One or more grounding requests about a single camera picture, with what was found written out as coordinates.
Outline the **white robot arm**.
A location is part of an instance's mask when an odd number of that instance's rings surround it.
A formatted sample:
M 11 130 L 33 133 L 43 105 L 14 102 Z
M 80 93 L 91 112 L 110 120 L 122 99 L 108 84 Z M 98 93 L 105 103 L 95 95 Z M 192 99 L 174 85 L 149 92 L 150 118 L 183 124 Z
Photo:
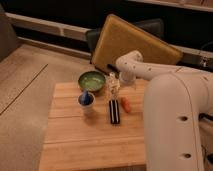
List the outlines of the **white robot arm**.
M 204 171 L 199 115 L 213 116 L 213 73 L 146 63 L 137 50 L 116 60 L 122 81 L 148 81 L 143 97 L 147 171 Z

